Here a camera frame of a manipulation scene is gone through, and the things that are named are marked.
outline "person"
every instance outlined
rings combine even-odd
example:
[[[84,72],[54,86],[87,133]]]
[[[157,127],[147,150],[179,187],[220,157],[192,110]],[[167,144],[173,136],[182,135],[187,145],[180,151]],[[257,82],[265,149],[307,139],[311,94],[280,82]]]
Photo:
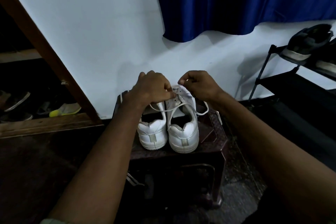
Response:
[[[178,83],[229,120],[267,185],[298,222],[334,223],[334,171],[257,118],[223,91],[207,72],[189,71]],[[150,103],[174,97],[169,81],[161,73],[140,73],[115,118],[66,187],[49,219],[42,223],[113,223],[142,112]]]

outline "shoe rack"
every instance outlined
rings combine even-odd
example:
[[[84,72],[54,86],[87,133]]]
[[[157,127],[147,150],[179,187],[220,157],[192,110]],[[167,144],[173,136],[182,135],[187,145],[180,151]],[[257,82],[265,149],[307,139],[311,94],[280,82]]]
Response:
[[[304,66],[334,81],[336,81],[336,74],[328,70],[317,68],[315,66],[316,59],[314,58],[308,59],[307,61],[297,61],[282,55],[281,52],[285,47],[286,46],[276,47],[275,45],[270,47],[265,62],[255,81],[249,101],[252,99],[256,87],[262,85],[315,128],[336,140],[336,134],[334,132],[336,94],[310,82],[296,74],[296,72],[300,66]],[[261,79],[272,54],[277,54],[297,66],[289,72]]]
[[[19,0],[0,0],[0,16],[0,90],[31,92],[31,96],[15,110],[26,110],[30,105],[33,114],[31,120],[0,123],[0,137],[103,125],[82,89]],[[54,92],[61,91],[66,99],[72,99],[72,103],[77,102],[81,111],[57,117],[35,115],[37,102],[41,101],[39,97],[50,88]]]

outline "white wall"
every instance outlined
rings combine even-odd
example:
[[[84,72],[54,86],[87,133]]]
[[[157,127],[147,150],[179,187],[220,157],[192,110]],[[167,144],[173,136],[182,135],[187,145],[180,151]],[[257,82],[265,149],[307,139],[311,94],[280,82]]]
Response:
[[[207,70],[236,99],[246,99],[270,45],[286,45],[297,31],[319,23],[262,23],[243,36],[208,31],[179,44],[162,38],[157,0],[20,1],[101,118],[112,116],[117,95],[130,89],[141,71],[161,72],[175,84],[188,70]],[[293,67],[274,56],[264,76]],[[299,74],[336,88],[305,68]],[[268,95],[258,86],[254,97]]]

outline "person's right hand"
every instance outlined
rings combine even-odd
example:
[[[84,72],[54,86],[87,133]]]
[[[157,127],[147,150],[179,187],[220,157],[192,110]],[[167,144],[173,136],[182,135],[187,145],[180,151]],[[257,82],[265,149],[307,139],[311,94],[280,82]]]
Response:
[[[224,92],[207,71],[189,71],[178,81],[198,99],[211,102],[218,94]]]

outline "forearm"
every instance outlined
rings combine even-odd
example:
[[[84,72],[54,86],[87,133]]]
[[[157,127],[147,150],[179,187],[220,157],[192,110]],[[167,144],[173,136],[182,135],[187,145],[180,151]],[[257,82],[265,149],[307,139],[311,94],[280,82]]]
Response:
[[[288,141],[235,99],[221,93],[210,102],[236,128],[267,184],[296,214],[323,222],[336,216],[336,174]]]
[[[50,213],[75,224],[112,223],[144,107],[125,101]]]

